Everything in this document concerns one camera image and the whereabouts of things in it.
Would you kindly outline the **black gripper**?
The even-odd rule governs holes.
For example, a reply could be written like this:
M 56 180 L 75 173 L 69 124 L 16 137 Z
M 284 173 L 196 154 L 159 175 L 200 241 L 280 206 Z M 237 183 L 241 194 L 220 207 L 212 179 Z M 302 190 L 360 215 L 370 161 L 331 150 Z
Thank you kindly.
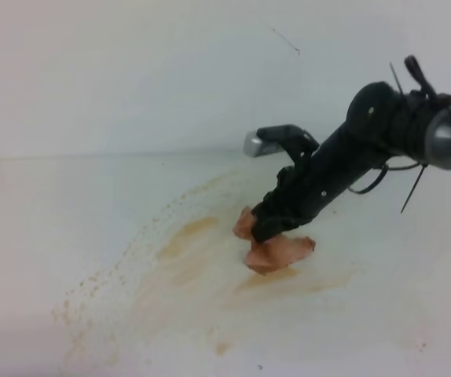
M 385 82 L 362 88 L 346 118 L 319 148 L 277 175 L 276 188 L 251 213 L 257 243 L 311 221 L 335 198 L 372 169 L 394 156 L 426 162 L 424 135 L 434 102 L 420 91 L 401 95 Z

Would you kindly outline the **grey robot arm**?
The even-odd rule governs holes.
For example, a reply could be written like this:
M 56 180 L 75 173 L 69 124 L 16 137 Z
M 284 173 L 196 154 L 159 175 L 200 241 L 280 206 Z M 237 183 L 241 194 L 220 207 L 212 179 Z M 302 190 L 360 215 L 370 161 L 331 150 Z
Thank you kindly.
M 317 143 L 300 128 L 275 126 L 294 164 L 277 175 L 277 186 L 252 213 L 253 237 L 264 242 L 312 222 L 369 170 L 406 156 L 422 165 L 451 170 L 451 96 L 435 100 L 412 91 L 402 96 L 385 82 L 362 88 L 346 118 Z

